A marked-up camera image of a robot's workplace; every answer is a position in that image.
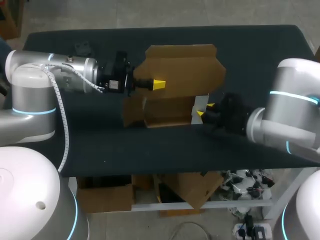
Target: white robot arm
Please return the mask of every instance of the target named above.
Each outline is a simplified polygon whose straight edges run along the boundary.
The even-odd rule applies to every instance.
[[[245,106],[226,94],[200,113],[204,123],[223,127],[251,142],[320,163],[320,63],[286,59],[277,68],[265,108]],[[290,200],[273,231],[274,240],[320,239],[320,171]]]

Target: concrete floor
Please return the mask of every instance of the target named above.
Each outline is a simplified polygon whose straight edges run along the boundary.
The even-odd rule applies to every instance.
[[[21,49],[29,33],[69,29],[293,24],[315,52],[320,45],[319,9],[319,0],[30,0],[21,37],[8,42]],[[91,240],[167,240],[185,221],[206,227],[212,240],[232,240],[236,222],[226,209],[170,218],[157,212],[101,213],[89,220]],[[199,228],[186,226],[175,239],[206,238]]]
[[[315,52],[320,45],[319,0],[30,0],[21,49],[29,33],[205,25],[297,25]]]

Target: black table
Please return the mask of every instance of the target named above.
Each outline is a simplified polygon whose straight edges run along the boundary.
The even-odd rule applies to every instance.
[[[150,45],[214,44],[227,71],[224,86],[210,96],[211,102],[220,100],[223,92],[235,92],[252,107],[266,105],[281,60],[315,59],[293,25],[40,32],[29,35],[24,49],[72,55],[75,43],[83,41],[89,42],[99,63],[113,61],[116,51],[122,50],[134,65],[144,60]],[[70,152],[62,171],[65,177],[319,166],[202,125],[123,128],[119,94],[66,93],[63,99],[70,125]],[[6,107],[11,107],[9,100]],[[39,151],[58,167],[64,151],[59,117],[58,121],[53,138],[19,146]]]

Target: black cable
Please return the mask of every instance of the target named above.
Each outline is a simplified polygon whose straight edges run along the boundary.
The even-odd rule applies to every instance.
[[[235,232],[235,239],[238,239],[237,238],[237,233],[239,232],[239,230],[240,229],[242,229],[243,228],[243,226],[245,225],[246,223],[244,222],[243,224],[242,224],[242,226]]]

